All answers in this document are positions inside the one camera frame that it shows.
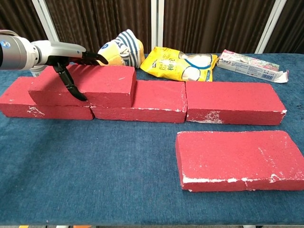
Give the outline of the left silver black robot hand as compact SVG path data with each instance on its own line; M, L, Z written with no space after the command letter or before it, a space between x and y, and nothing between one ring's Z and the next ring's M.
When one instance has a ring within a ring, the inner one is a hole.
M80 101L86 101L86 96L75 85L67 66L71 63L80 65L99 65L99 62L107 65L106 58L96 52L87 51L85 47L59 41L40 40L31 42L38 52L38 59L33 67L52 66L61 78L70 94Z

